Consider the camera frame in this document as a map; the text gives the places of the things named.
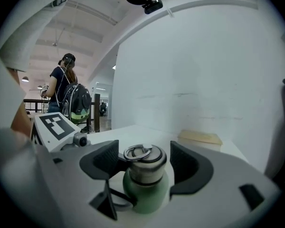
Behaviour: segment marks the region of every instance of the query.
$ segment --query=metallic bottle lid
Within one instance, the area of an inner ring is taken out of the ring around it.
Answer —
[[[137,184],[151,186],[162,179],[167,162],[163,149],[155,145],[139,144],[125,150],[124,157],[131,162],[129,174]]]

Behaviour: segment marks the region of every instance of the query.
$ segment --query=black t-shirt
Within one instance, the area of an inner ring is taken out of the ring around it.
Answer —
[[[65,68],[64,67],[56,67],[53,72],[50,74],[50,76],[53,76],[57,79],[57,84],[56,84],[56,88],[55,91],[57,93],[58,96],[58,101],[62,102],[63,101],[63,94],[65,92],[66,87],[69,85],[69,82],[67,80],[66,75],[63,76],[63,72],[64,72]],[[56,94],[54,94],[51,99],[50,102],[57,102],[56,101]]]

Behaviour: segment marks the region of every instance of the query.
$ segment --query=long brown hair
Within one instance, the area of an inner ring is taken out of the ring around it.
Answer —
[[[75,66],[74,62],[71,61],[69,64],[66,64],[66,62],[64,62],[64,65],[66,67],[66,76],[70,83],[76,82],[76,75],[73,71],[73,67]]]

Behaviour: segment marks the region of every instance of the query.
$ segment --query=woman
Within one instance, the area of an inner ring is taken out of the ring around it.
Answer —
[[[49,86],[45,92],[46,97],[51,97],[48,113],[61,111],[66,87],[73,82],[77,82],[77,77],[73,71],[75,60],[74,55],[70,53],[65,54],[58,63],[60,66],[56,67],[51,73]]]

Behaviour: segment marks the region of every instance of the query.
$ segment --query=white table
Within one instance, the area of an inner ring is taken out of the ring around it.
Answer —
[[[169,159],[170,159],[170,141],[178,140],[176,134],[166,133],[163,131],[154,130],[151,128],[142,127],[138,125],[132,125],[102,133],[88,134],[87,138],[89,141],[91,141],[91,144],[101,143],[110,140],[119,140],[119,153],[123,153],[127,147],[141,143],[150,143],[158,147],[161,147],[167,154],[168,161],[165,170],[169,177],[169,186],[171,187],[174,185],[174,172],[169,162]],[[245,156],[233,144],[232,141],[224,141],[223,145],[220,148],[220,151],[247,161]],[[122,186],[123,174],[124,172],[120,172],[110,179],[110,187],[122,193],[124,192]],[[166,198],[161,207],[167,205],[168,202],[169,202],[169,192],[167,192]],[[125,227],[135,227],[135,228],[143,227],[144,224],[146,224],[146,222],[149,219],[155,216],[157,212],[148,215],[137,214],[132,210],[126,212],[118,212],[117,213],[118,222],[122,223]]]

